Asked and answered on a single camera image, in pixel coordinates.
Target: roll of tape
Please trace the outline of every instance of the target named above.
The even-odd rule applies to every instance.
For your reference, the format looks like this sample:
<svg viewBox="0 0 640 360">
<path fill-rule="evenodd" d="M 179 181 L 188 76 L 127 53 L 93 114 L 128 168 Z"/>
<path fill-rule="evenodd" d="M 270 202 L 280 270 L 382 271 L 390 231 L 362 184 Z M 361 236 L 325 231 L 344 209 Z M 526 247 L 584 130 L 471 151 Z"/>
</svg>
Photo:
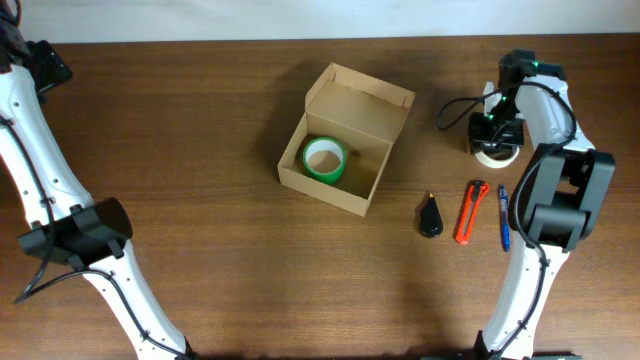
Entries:
<svg viewBox="0 0 640 360">
<path fill-rule="evenodd" d="M 492 169 L 502 169 L 503 167 L 511 164 L 513 160 L 518 157 L 518 154 L 520 154 L 520 148 L 516 147 L 516 151 L 514 151 L 508 159 L 496 160 L 492 157 L 489 157 L 489 155 L 485 154 L 483 151 L 480 151 L 476 153 L 476 159 L 478 159 L 478 161 L 480 161 L 484 166 L 490 167 Z"/>
<path fill-rule="evenodd" d="M 346 160 L 347 152 L 342 144 L 330 137 L 311 140 L 302 153 L 304 167 L 311 177 L 325 184 L 333 184 L 342 176 Z"/>
</svg>

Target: green object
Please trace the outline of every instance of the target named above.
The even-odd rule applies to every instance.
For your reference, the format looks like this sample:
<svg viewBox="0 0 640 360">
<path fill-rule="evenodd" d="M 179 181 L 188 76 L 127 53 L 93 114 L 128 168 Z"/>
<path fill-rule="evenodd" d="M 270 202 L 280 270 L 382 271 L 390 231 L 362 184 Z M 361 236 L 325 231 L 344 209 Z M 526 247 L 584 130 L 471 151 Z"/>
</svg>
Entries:
<svg viewBox="0 0 640 360">
<path fill-rule="evenodd" d="M 323 151 L 333 153 L 340 160 L 340 165 L 338 165 L 335 170 L 330 172 L 319 172 L 309 165 L 309 159 L 311 159 L 314 154 Z M 347 152 L 344 150 L 342 144 L 340 144 L 336 139 L 332 139 L 330 137 L 319 137 L 311 140 L 302 153 L 302 162 L 304 163 L 304 167 L 311 174 L 311 177 L 328 185 L 331 185 L 340 179 L 344 172 L 344 164 L 346 163 L 346 160 Z"/>
</svg>

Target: green tape roll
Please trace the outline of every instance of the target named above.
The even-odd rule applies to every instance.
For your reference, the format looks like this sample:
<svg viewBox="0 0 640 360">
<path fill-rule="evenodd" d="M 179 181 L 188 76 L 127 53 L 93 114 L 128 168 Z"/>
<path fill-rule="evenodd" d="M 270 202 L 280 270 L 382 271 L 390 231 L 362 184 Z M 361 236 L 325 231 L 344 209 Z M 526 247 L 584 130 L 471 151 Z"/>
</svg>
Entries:
<svg viewBox="0 0 640 360">
<path fill-rule="evenodd" d="M 340 160 L 340 164 L 337 167 L 332 166 L 335 164 L 335 158 L 330 159 L 331 155 L 329 154 L 320 154 L 323 152 L 334 154 L 338 158 L 338 160 Z M 320 156 L 319 159 L 321 159 L 322 161 L 320 161 L 320 163 L 318 164 L 314 163 L 312 166 L 309 164 L 309 161 L 312 160 L 312 157 L 314 155 Z M 340 179 L 340 176 L 342 176 L 342 172 L 344 172 L 344 164 L 346 160 L 347 152 L 344 150 L 342 144 L 330 137 L 320 137 L 311 140 L 311 142 L 304 148 L 304 152 L 302 153 L 302 161 L 304 162 L 304 167 L 307 168 L 307 171 L 309 171 L 311 177 L 329 185 Z"/>
</svg>

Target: white arm segment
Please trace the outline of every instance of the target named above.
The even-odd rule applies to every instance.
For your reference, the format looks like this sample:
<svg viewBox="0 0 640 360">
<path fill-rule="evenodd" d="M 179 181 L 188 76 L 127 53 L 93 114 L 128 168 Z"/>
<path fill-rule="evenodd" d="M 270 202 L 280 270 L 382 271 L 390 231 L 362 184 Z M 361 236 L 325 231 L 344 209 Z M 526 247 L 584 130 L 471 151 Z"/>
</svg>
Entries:
<svg viewBox="0 0 640 360">
<path fill-rule="evenodd" d="M 184 336 L 164 314 L 158 301 L 151 293 L 151 289 L 144 280 L 138 263 L 133 254 L 133 245 L 127 241 L 123 249 L 124 256 L 116 259 L 114 256 L 102 259 L 89 266 L 90 269 L 102 270 L 106 273 L 115 274 L 113 279 L 118 283 L 124 293 L 127 302 L 131 306 L 133 313 L 142 325 L 149 331 L 149 336 L 154 340 L 184 354 L 186 351 L 186 341 Z M 83 275 L 107 301 L 111 310 L 118 318 L 120 325 L 127 333 L 129 340 L 133 344 L 140 360 L 173 360 L 176 356 L 156 348 L 148 341 L 143 342 L 140 332 L 134 325 L 129 313 L 122 304 L 122 300 L 113 288 L 113 285 L 105 278 L 94 275 Z"/>
<path fill-rule="evenodd" d="M 91 206 L 91 195 L 69 169 L 40 110 L 31 73 L 21 66 L 11 65 L 11 71 L 0 75 L 0 115 L 15 125 L 14 130 L 23 142 L 42 182 L 46 196 L 53 197 L 56 220 L 71 214 L 70 208 Z M 24 205 L 27 223 L 49 223 L 35 182 L 27 164 L 10 134 L 0 128 L 0 154 Z"/>
<path fill-rule="evenodd" d="M 70 208 L 74 205 L 90 207 L 93 205 L 91 195 L 69 169 L 42 115 L 31 74 L 21 66 L 12 65 L 11 70 L 6 74 L 0 74 L 0 115 L 13 123 L 11 126 L 31 158 L 46 196 L 54 198 L 52 208 L 55 220 L 70 215 Z M 0 126 L 0 155 L 20 191 L 27 222 L 31 224 L 39 221 L 41 225 L 47 225 L 49 219 L 25 159 L 9 131 L 2 126 Z M 127 241 L 123 252 L 124 256 L 120 259 L 110 256 L 89 267 L 115 274 L 113 279 L 122 289 L 142 327 L 149 331 L 154 340 L 184 353 L 185 338 L 169 322 L 151 293 L 136 263 L 131 241 Z M 84 277 L 105 298 L 135 346 L 139 359 L 173 360 L 175 358 L 175 355 L 154 348 L 149 342 L 142 342 L 138 329 L 109 281 L 95 274 L 87 274 Z"/>
<path fill-rule="evenodd" d="M 563 253 L 559 246 L 542 245 L 550 261 L 545 274 L 540 301 L 525 330 L 509 345 L 502 354 L 506 359 L 522 359 L 533 354 L 533 335 L 542 313 L 542 308 L 549 295 L 553 280 L 569 253 Z M 518 328 L 531 307 L 540 276 L 540 257 L 537 250 L 528 248 L 518 232 L 514 232 L 512 241 L 511 263 L 498 300 L 498 305 L 491 320 L 482 331 L 482 338 L 487 350 L 499 350 Z"/>
<path fill-rule="evenodd" d="M 568 85 L 566 82 L 556 77 L 543 75 L 528 77 L 524 81 L 547 85 L 559 92 L 560 97 L 569 107 L 571 106 L 567 95 Z M 488 92 L 487 89 L 489 87 L 492 89 L 493 84 L 487 84 L 485 93 Z M 499 99 L 499 94 L 487 99 L 485 105 L 489 107 L 488 111 L 497 104 Z M 547 91 L 539 87 L 523 85 L 518 89 L 515 101 L 518 110 L 527 122 L 534 149 L 540 143 L 558 143 L 567 138 L 571 130 L 571 118 Z M 574 140 L 564 148 L 586 152 L 589 149 L 594 149 L 594 146 L 578 126 Z M 489 351 L 501 349 L 518 328 L 518 322 L 525 317 L 531 307 L 540 276 L 540 257 L 537 250 L 528 248 L 518 232 L 513 232 L 513 234 L 513 250 L 507 279 L 491 320 L 482 332 L 482 338 Z M 522 330 L 511 345 L 505 349 L 502 354 L 503 358 L 522 359 L 532 356 L 533 335 L 544 308 L 544 303 L 560 267 L 569 257 L 569 253 L 563 253 L 563 249 L 559 246 L 542 245 L 542 248 L 545 250 L 550 263 L 546 270 L 540 300 L 527 324 L 527 329 Z"/>
</svg>

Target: box lid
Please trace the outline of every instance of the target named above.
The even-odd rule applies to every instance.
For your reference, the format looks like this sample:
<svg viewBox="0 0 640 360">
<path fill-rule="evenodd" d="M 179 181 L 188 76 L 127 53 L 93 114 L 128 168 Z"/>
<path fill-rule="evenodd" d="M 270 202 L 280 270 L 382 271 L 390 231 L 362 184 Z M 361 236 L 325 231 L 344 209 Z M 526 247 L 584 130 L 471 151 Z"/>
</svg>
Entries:
<svg viewBox="0 0 640 360">
<path fill-rule="evenodd" d="M 415 93 L 330 64 L 307 92 L 307 113 L 394 143 L 400 135 Z"/>
</svg>

